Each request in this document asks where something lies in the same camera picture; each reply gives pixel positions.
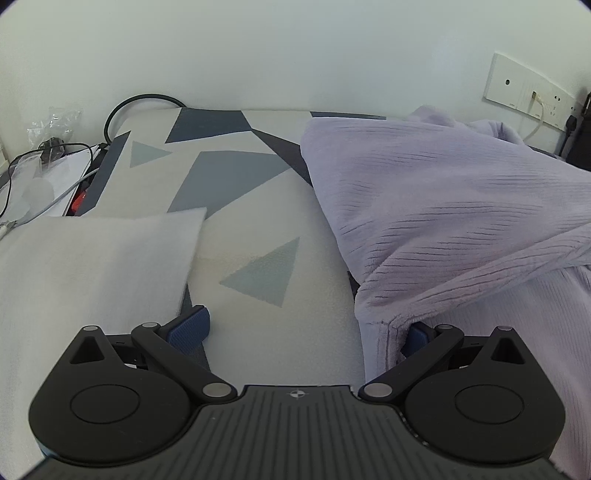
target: white foam sheet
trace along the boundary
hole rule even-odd
[[[35,392],[84,325],[129,333],[180,307],[205,209],[141,218],[38,218],[0,242],[0,472],[42,460]]]

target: blue gripper pad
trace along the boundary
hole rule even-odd
[[[187,313],[160,327],[158,334],[185,355],[191,355],[209,335],[209,310],[195,305]]]
[[[406,343],[400,350],[408,358],[435,338],[435,330],[423,322],[413,323],[408,329]]]

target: red object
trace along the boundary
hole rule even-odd
[[[80,192],[80,194],[78,195],[78,197],[76,197],[74,199],[74,201],[72,202],[72,206],[70,207],[72,209],[72,212],[76,213],[78,208],[80,208],[80,204],[82,203],[82,200],[84,200],[84,197],[86,196],[86,191]]]

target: circular joint cap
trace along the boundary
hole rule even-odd
[[[385,383],[376,382],[365,385],[363,391],[368,397],[385,398],[392,394],[392,387]]]
[[[225,383],[214,382],[205,385],[205,387],[203,387],[203,393],[212,398],[227,397],[230,393],[232,393],[232,387]]]

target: gray triangle pattern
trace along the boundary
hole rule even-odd
[[[220,282],[224,287],[262,300],[278,307],[283,306],[296,261],[300,237],[251,261]]]
[[[131,144],[131,162],[129,162],[129,167],[137,167],[138,165],[143,165],[144,163],[165,157],[171,153],[172,152],[160,150],[159,148],[150,147],[149,145],[134,141]]]
[[[168,212],[207,207],[206,218],[289,166],[275,154],[243,151],[201,152],[178,189]]]

